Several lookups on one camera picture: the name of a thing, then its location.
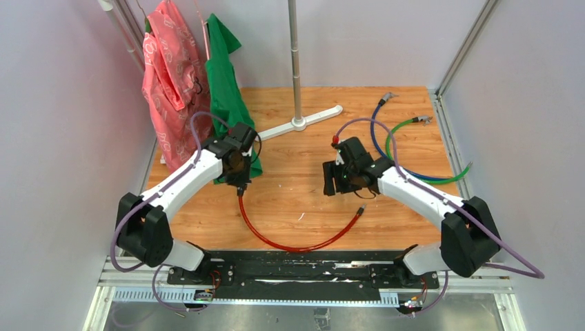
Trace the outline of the aluminium frame rail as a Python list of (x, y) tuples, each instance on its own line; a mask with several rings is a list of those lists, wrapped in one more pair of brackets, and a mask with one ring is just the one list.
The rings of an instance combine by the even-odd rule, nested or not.
[(510, 278), (501, 270), (484, 268), (467, 278), (432, 271), (401, 281), (390, 261), (225, 251), (203, 278), (168, 266), (121, 273), (107, 261), (84, 328), (104, 328), (106, 309), (118, 301), (181, 303), (185, 309), (211, 304), (394, 308), (413, 318), (449, 294), (489, 294), (505, 330), (526, 327)]

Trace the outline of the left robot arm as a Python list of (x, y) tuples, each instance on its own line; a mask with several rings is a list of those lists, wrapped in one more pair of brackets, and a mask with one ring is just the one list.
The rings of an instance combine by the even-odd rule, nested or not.
[(166, 265), (185, 270), (193, 284), (211, 276), (211, 255), (172, 236), (170, 222), (180, 209), (215, 180), (244, 190), (251, 182), (253, 145), (258, 133), (239, 122), (220, 137), (207, 139), (178, 170), (140, 195), (122, 196), (112, 249), (121, 248), (151, 268)]

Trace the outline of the pink patterned garment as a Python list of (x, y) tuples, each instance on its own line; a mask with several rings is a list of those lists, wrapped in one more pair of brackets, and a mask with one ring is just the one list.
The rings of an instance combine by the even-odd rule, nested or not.
[(147, 16), (144, 35), (142, 94), (148, 103), (161, 154), (170, 172), (195, 153), (195, 139), (212, 133), (212, 119), (190, 119), (210, 110), (210, 93), (203, 57), (188, 25), (172, 1), (161, 1)]

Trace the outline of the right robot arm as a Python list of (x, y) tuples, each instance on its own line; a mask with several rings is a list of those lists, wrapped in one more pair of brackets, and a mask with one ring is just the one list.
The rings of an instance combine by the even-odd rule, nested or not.
[(401, 287), (411, 288), (434, 271), (471, 277), (500, 251), (484, 200), (456, 197), (409, 175), (388, 158), (373, 159), (357, 137), (334, 137), (332, 147), (335, 160), (323, 164), (326, 196), (368, 190), (404, 204), (440, 231), (438, 242), (414, 244), (394, 259), (394, 278)]

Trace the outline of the white clothes rack stand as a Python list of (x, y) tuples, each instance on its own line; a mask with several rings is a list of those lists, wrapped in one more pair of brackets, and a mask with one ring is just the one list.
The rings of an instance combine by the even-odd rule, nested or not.
[(264, 130), (258, 134), (257, 141), (265, 142), (269, 139), (287, 134), (289, 132), (300, 132), (308, 126), (331, 119), (340, 115), (343, 111), (341, 105), (335, 105), (332, 108), (304, 116), (301, 102), (301, 75), (300, 75), (300, 55), (297, 25), (297, 2), (288, 0), (288, 22), (290, 31), (290, 55), (292, 61), (292, 90), (294, 103), (294, 116), (284, 124)]

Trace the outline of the green t-shirt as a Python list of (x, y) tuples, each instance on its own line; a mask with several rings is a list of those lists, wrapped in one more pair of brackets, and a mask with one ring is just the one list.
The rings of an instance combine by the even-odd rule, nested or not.
[[(230, 60), (231, 53), (241, 47), (240, 41), (215, 14), (211, 14), (207, 19), (207, 32), (210, 57), (206, 62), (206, 71), (210, 91), (210, 112), (214, 114), (212, 124), (215, 135), (206, 139), (202, 146), (206, 150), (215, 152), (224, 162), (223, 157), (227, 155), (228, 146), (223, 142), (223, 138), (228, 134), (229, 129), (238, 122), (255, 129), (255, 122), (244, 103), (236, 80), (234, 65)], [(261, 147), (262, 142), (256, 139), (252, 150), (250, 180), (263, 174), (259, 160)], [(224, 170), (216, 182), (226, 183)]]

